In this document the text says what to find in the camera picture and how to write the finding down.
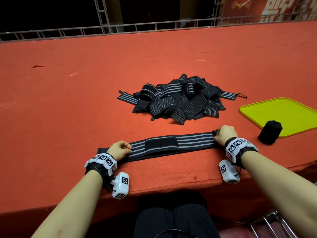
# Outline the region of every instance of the pile of elastic bandages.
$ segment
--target pile of elastic bandages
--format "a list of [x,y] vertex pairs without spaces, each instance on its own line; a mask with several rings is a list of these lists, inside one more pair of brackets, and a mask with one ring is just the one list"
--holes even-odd
[[207,83],[204,78],[186,74],[169,84],[145,84],[140,92],[133,95],[119,91],[118,99],[135,105],[133,113],[149,112],[152,121],[157,118],[173,118],[180,124],[187,119],[197,120],[205,116],[219,117],[225,110],[220,98],[235,100],[239,94],[222,91]]

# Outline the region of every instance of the forearm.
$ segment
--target forearm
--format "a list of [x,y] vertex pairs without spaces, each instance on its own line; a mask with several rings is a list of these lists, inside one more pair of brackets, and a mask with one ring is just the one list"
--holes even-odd
[[301,237],[317,237],[317,186],[254,151],[243,154],[242,164]]
[[85,237],[101,187],[100,174],[89,171],[50,213],[32,238]]

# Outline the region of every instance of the person's left arm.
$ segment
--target person's left arm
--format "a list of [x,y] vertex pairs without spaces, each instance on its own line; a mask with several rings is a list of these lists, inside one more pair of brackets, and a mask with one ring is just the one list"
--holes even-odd
[[[125,141],[114,143],[108,150],[116,161],[131,153]],[[95,212],[102,187],[102,178],[89,171],[43,221],[32,238],[85,237]]]

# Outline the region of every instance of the yellow tray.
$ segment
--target yellow tray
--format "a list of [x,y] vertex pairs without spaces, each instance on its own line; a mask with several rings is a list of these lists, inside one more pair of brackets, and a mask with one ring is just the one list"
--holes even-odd
[[275,98],[240,107],[240,113],[263,128],[267,121],[282,124],[279,138],[317,128],[317,111],[290,98]]

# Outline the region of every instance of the red tablecloth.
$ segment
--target red tablecloth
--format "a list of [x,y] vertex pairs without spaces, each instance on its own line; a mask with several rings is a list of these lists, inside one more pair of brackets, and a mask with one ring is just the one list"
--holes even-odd
[[[260,152],[311,180],[317,130],[257,140],[260,128],[241,105],[288,97],[317,109],[317,22],[280,23],[157,33],[14,42],[0,45],[0,230],[31,233],[83,177],[98,147],[149,137],[210,132],[233,125]],[[150,121],[117,100],[118,90],[168,83],[182,73],[204,77],[248,99],[223,100],[219,119]],[[236,185],[222,181],[218,149],[123,164],[129,196],[102,192],[94,220],[135,210],[153,192],[200,189],[210,213],[240,219],[268,203],[246,172]]]

